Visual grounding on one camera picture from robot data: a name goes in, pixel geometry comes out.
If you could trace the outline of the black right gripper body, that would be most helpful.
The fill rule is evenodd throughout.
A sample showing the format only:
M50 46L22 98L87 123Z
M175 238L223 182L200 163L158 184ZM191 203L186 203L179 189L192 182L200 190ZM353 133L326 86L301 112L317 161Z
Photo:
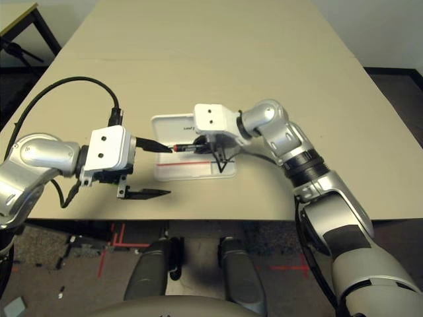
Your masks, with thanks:
M213 152L232 147L232 138L224 134L208 135L210 138L210 148Z

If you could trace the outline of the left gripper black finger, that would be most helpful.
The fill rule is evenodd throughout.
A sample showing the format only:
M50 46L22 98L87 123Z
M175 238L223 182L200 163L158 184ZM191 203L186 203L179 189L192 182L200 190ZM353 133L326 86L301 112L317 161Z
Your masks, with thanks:
M140 191L131 191L130 186L127 185L126 176L121 176L120 181L118 182L118 193L117 197L119 199L129 199L129 200L148 200L156 197L161 197L163 195L170 194L171 191L167 190L156 190L156 189L142 189Z
M163 145L155 140L144 139L136 137L135 139L136 147L142 148L144 151L152 153L172 153L173 150L166 145Z

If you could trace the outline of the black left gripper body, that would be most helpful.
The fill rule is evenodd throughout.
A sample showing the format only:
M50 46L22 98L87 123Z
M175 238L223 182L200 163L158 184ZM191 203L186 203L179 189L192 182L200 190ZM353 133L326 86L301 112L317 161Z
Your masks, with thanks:
M94 181L103 184L119 184L121 180L125 180L128 175L134 171L133 167L122 170L102 170L94 173Z

